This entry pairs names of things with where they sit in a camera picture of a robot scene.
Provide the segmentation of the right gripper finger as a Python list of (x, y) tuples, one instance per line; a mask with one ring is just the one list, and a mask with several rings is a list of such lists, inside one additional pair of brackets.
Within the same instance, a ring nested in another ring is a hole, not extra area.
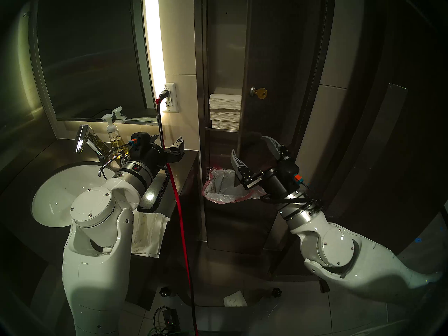
[(289, 151), (287, 147), (278, 143), (278, 141), (271, 137), (262, 137), (262, 140), (267, 144), (269, 151), (272, 153), (276, 160), (289, 159)]
[(234, 149), (230, 154), (231, 165), (235, 176), (245, 189), (251, 189), (262, 180), (262, 172), (253, 173), (237, 156)]

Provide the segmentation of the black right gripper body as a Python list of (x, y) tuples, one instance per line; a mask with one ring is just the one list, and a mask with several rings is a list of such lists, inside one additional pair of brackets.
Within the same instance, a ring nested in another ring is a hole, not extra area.
[(277, 160), (276, 166), (267, 170), (259, 170), (249, 176), (252, 171), (246, 172), (245, 189), (250, 190), (256, 186), (262, 187), (265, 195), (263, 201), (284, 201), (287, 196), (300, 188), (295, 177), (299, 174), (299, 167), (289, 156)]

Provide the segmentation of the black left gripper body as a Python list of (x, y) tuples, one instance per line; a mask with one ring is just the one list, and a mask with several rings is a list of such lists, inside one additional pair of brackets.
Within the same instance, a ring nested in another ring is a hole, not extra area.
[(150, 134), (146, 132), (134, 133), (131, 140), (136, 139), (137, 145), (130, 149), (130, 158), (146, 166), (151, 174), (158, 174), (167, 163), (179, 162), (183, 154), (173, 154), (155, 143), (150, 143)]

